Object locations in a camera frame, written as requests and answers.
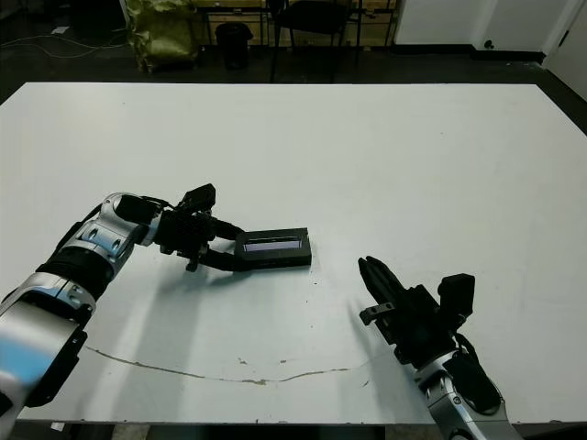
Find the black case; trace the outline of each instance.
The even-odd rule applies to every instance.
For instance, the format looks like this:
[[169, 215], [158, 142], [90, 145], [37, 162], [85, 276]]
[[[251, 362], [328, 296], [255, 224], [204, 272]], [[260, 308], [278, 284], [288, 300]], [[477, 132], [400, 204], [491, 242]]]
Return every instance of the black case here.
[[[246, 245], [299, 241], [299, 247], [276, 248], [269, 250], [247, 250]], [[290, 266], [309, 266], [312, 263], [312, 249], [308, 230], [276, 229], [272, 231], [243, 232], [235, 240], [235, 255], [247, 269], [287, 268]]]

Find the joint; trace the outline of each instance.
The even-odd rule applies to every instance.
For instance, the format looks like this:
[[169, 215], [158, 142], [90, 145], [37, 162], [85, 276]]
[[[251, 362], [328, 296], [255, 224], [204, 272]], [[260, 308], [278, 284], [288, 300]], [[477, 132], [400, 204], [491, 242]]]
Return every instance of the joint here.
[[28, 396], [26, 406], [42, 406], [53, 400], [80, 360], [77, 355], [87, 337], [87, 334], [79, 327], [72, 333], [37, 387]]
[[80, 305], [88, 296], [97, 301], [115, 277], [112, 266], [102, 256], [83, 247], [63, 247], [39, 266], [37, 272], [60, 277], [64, 285], [58, 294], [65, 289], [61, 295]]
[[444, 367], [445, 362], [451, 360], [458, 350], [453, 350], [443, 356], [437, 357], [432, 362], [426, 364], [414, 374], [414, 382], [421, 391], [424, 391], [431, 381], [441, 376], [448, 376], [449, 373]]
[[106, 197], [100, 206], [99, 215], [81, 225], [62, 244], [57, 253], [66, 248], [83, 248], [92, 252], [111, 267], [113, 271], [111, 279], [113, 279], [127, 262], [134, 245], [143, 242], [144, 237], [149, 233], [154, 235], [148, 225], [133, 223], [116, 212], [119, 206], [123, 206], [122, 210], [119, 209], [119, 211], [128, 216], [129, 207], [127, 201], [134, 199], [141, 200], [135, 195], [121, 192]]
[[17, 301], [33, 304], [65, 319], [73, 319], [80, 325], [85, 325], [95, 310], [95, 299], [84, 287], [47, 272], [30, 275], [6, 298], [3, 309]]
[[109, 205], [111, 202], [116, 215], [137, 225], [149, 226], [152, 219], [162, 210], [160, 204], [133, 194], [113, 194], [105, 199], [105, 205]]
[[162, 214], [163, 211], [161, 210], [151, 219], [149, 230], [146, 231], [144, 237], [139, 242], [141, 246], [149, 246], [155, 240], [155, 235], [159, 229], [159, 223], [161, 222]]

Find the trash can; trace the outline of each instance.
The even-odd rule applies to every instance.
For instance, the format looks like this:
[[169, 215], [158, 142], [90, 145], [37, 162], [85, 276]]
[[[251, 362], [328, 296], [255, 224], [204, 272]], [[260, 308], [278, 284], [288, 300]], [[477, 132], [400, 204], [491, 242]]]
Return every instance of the trash can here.
[[253, 38], [244, 23], [223, 23], [216, 28], [216, 41], [224, 51], [227, 69], [242, 69], [249, 64], [249, 44]]

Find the yellow bag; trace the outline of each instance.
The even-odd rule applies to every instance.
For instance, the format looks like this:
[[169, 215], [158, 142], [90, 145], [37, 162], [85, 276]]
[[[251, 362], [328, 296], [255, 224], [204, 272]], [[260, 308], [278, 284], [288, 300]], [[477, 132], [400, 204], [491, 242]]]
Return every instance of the yellow bag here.
[[129, 43], [138, 68], [193, 65], [198, 56], [194, 0], [127, 0]]

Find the dark floor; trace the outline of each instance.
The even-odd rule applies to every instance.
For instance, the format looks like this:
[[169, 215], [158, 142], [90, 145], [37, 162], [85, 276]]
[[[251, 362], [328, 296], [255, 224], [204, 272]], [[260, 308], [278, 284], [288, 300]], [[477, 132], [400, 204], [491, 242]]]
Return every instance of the dark floor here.
[[[59, 20], [33, 20], [16, 14], [3, 20], [0, 42], [47, 35]], [[121, 44], [125, 32], [97, 29], [80, 32], [69, 29], [63, 36], [89, 45]], [[151, 82], [151, 83], [266, 83], [269, 80], [271, 50], [253, 48], [249, 67], [225, 69], [218, 48], [200, 53], [194, 69], [168, 70], [153, 74], [137, 69], [129, 46], [99, 49], [80, 58], [53, 58], [54, 55], [82, 55], [89, 49], [55, 38], [20, 41], [38, 46], [0, 47], [0, 103], [25, 82]], [[277, 83], [329, 83], [330, 52], [326, 48], [283, 50], [277, 66]], [[343, 51], [335, 83], [535, 83], [587, 134], [587, 103], [534, 62], [472, 60], [468, 54], [398, 55], [389, 50], [363, 51], [354, 63], [353, 50]]]

